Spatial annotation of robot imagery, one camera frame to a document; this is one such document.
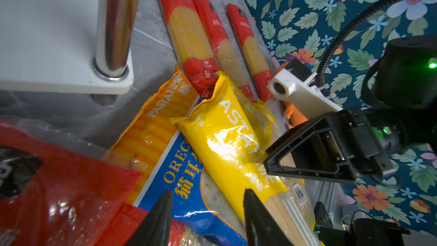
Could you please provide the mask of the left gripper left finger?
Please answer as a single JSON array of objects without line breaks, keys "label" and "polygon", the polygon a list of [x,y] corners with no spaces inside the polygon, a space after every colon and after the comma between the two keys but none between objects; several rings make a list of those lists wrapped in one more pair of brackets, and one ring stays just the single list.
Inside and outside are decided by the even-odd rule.
[{"label": "left gripper left finger", "polygon": [[167,246],[173,213],[173,195],[166,190],[153,205],[125,246]]}]

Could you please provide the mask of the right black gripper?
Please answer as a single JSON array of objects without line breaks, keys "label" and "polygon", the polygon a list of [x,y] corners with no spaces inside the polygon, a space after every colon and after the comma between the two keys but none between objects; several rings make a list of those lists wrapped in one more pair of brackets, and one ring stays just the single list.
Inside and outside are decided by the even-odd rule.
[{"label": "right black gripper", "polygon": [[388,110],[350,107],[311,118],[266,150],[269,175],[330,182],[375,181],[396,175],[390,156],[398,132]]}]

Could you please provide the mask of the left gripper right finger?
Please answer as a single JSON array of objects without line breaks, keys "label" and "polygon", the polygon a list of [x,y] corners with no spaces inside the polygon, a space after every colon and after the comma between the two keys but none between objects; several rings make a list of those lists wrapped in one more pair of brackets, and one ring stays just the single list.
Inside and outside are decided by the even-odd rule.
[{"label": "left gripper right finger", "polygon": [[245,190],[243,207],[249,246],[292,246],[252,189]]}]

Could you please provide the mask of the yellow spaghetti bag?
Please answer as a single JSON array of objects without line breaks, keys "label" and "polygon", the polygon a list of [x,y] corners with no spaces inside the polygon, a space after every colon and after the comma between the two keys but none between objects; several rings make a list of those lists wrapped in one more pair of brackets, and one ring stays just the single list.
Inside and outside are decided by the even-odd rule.
[{"label": "yellow spaghetti bag", "polygon": [[245,220],[244,192],[252,189],[292,244],[320,244],[304,181],[266,172],[266,149],[262,149],[226,74],[218,73],[210,99],[171,122],[193,147],[240,221]]},{"label": "yellow spaghetti bag", "polygon": [[250,125],[254,129],[262,149],[267,149],[276,140],[278,140],[282,131],[277,125],[276,119],[273,116],[269,106],[258,99],[255,103],[252,102],[239,88],[232,83],[232,90],[240,103]]}]

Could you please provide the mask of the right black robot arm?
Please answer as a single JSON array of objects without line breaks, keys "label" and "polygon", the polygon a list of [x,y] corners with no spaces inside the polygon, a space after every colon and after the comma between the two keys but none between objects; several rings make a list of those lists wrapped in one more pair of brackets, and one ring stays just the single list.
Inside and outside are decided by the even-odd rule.
[{"label": "right black robot arm", "polygon": [[292,60],[268,89],[293,104],[306,121],[283,134],[266,151],[269,175],[356,183],[377,183],[396,170],[390,156],[422,144],[437,147],[437,38],[420,35],[388,42],[367,71],[361,98],[368,109],[342,108],[328,96],[323,77],[334,51],[362,22],[402,0],[379,0],[340,32],[315,73]]}]

